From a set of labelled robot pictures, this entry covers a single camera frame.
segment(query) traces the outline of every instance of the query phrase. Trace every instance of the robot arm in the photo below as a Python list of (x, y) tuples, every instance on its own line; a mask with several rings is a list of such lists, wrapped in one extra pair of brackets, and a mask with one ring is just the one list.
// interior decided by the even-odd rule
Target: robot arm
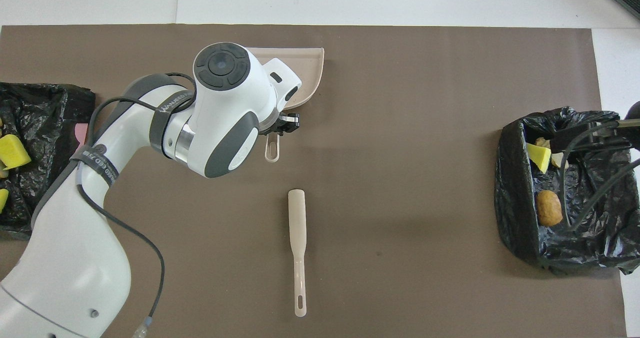
[(34, 213), (23, 256), (0, 281), (0, 337), (100, 336), (122, 308), (131, 285), (128, 259), (78, 185), (103, 206), (118, 173), (144, 146), (207, 178), (227, 174), (242, 164), (260, 132), (281, 123), (286, 101), (302, 84), (281, 61), (262, 66), (231, 43), (203, 49), (193, 75), (196, 92), (164, 74), (134, 82), (125, 96), (155, 109), (119, 103), (94, 144), (55, 181)]

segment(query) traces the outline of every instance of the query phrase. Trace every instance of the yellow sponge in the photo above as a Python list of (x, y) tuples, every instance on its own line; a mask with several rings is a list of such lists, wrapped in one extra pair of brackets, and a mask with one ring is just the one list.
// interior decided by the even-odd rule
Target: yellow sponge
[(6, 165), (7, 170), (27, 164), (32, 159), (20, 139), (16, 135), (7, 134), (0, 138), (0, 160)]
[(528, 158), (537, 165), (542, 174), (546, 174), (547, 168), (549, 168), (549, 160), (551, 160), (551, 149), (527, 143), (526, 152), (528, 153)]
[(9, 190), (0, 189), (0, 213), (5, 208), (5, 204), (7, 203), (7, 199), (9, 198)]

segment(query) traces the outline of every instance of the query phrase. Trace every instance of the brown potato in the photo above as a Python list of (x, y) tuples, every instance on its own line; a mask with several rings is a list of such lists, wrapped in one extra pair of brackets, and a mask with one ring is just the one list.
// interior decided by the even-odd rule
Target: brown potato
[(560, 199), (551, 190), (542, 190), (535, 197), (537, 220), (543, 226), (554, 226), (562, 222), (562, 208)]

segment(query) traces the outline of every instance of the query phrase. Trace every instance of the white table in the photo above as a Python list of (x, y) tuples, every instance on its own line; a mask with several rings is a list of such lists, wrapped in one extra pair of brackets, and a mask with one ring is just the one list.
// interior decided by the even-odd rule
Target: white table
[[(0, 26), (167, 23), (591, 28), (602, 108), (640, 100), (640, 21), (613, 0), (0, 0)], [(621, 279), (640, 336), (640, 273)]]

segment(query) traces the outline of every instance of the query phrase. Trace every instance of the black plastic bag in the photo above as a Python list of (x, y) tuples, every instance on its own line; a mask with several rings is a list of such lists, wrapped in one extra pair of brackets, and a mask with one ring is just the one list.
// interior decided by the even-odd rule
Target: black plastic bag
[[(552, 190), (560, 197), (560, 169), (546, 174), (531, 163), (526, 143), (552, 139), (557, 130), (589, 121), (619, 119), (615, 112), (576, 112), (569, 107), (527, 115), (502, 129), (495, 170), (494, 204), (505, 246), (531, 265), (558, 273), (588, 273), (617, 267), (629, 274), (640, 265), (640, 212), (633, 173), (598, 202), (576, 231), (567, 222), (538, 224), (535, 196)], [(598, 187), (629, 163), (629, 150), (574, 153), (566, 171), (569, 223)]]
[(76, 124), (89, 122), (95, 103), (91, 90), (75, 85), (0, 83), (2, 134), (17, 135), (31, 158), (0, 180), (9, 190), (0, 230), (29, 238), (32, 212), (78, 148)]

